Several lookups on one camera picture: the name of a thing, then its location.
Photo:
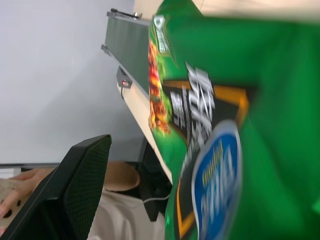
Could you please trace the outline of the bystander bare hand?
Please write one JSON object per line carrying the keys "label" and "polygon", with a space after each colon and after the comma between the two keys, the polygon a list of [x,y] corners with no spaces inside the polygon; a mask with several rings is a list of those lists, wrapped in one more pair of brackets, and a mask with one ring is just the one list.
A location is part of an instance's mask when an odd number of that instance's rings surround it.
{"label": "bystander bare hand", "polygon": [[40,184],[40,182],[47,177],[55,168],[35,168],[21,172],[11,180],[18,181],[15,189],[11,190],[0,203],[0,220],[9,212],[11,207],[27,195],[30,195]]}

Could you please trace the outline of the black table frame leg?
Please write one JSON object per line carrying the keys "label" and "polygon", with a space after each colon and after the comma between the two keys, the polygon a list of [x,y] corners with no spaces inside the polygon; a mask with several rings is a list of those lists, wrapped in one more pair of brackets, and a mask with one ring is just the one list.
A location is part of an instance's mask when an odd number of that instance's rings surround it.
{"label": "black table frame leg", "polygon": [[140,174],[139,194],[150,221],[154,222],[159,214],[165,213],[172,184],[146,139],[142,141],[138,171]]}

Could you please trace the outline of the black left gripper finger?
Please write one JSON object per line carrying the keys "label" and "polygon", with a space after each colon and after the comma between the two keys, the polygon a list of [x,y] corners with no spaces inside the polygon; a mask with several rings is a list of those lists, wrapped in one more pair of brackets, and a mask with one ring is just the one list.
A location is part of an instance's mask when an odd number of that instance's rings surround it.
{"label": "black left gripper finger", "polygon": [[70,148],[37,186],[0,240],[87,240],[102,195],[111,135]]}

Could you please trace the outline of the dark green conveyor belt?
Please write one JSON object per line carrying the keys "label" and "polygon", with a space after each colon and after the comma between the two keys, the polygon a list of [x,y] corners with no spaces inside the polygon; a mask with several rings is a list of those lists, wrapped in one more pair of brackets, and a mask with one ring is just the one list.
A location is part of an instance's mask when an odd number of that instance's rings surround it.
{"label": "dark green conveyor belt", "polygon": [[101,49],[111,56],[146,96],[148,82],[148,35],[151,21],[128,17],[108,17]]}

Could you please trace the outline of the person in beige top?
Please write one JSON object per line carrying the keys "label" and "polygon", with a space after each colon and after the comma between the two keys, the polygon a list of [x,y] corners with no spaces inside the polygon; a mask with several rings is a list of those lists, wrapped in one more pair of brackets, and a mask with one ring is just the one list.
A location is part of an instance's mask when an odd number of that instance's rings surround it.
{"label": "person in beige top", "polygon": [[144,202],[123,194],[138,187],[140,174],[129,163],[110,161],[87,240],[165,240],[165,218],[150,221]]}

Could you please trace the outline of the beige panel with black dots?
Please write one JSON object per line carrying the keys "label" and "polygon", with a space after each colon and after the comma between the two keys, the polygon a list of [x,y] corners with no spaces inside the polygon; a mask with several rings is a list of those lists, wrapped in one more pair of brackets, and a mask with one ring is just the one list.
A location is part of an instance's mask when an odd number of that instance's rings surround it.
{"label": "beige panel with black dots", "polygon": [[[19,185],[18,180],[0,178],[0,205],[8,197],[8,195]],[[23,206],[24,201],[22,199],[17,200],[14,205],[11,206],[9,211],[4,217],[0,217],[0,228],[6,228],[10,225],[12,220],[16,217],[18,212]]]}

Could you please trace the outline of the black conveyor end roller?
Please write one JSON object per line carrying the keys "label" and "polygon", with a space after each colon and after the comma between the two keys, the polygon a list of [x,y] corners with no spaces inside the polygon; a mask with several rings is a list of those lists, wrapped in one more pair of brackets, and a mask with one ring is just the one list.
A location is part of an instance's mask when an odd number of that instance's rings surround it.
{"label": "black conveyor end roller", "polygon": [[107,17],[123,17],[123,18],[132,18],[134,20],[138,20],[142,18],[142,13],[127,13],[123,11],[119,11],[116,8],[111,8],[110,11],[107,12],[106,16]]}

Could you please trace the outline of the grey sensor box red light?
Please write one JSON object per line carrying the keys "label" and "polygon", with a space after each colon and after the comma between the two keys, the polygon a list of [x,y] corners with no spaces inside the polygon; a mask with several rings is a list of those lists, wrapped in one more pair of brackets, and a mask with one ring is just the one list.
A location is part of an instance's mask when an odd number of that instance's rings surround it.
{"label": "grey sensor box red light", "polygon": [[116,79],[119,87],[127,89],[131,88],[132,80],[120,66],[117,69]]}

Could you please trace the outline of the green snack bag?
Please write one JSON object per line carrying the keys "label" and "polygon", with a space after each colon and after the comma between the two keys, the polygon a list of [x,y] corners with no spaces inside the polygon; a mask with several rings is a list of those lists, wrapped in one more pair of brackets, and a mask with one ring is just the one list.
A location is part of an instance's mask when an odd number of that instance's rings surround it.
{"label": "green snack bag", "polygon": [[171,172],[165,240],[320,240],[320,6],[148,29],[149,127]]}

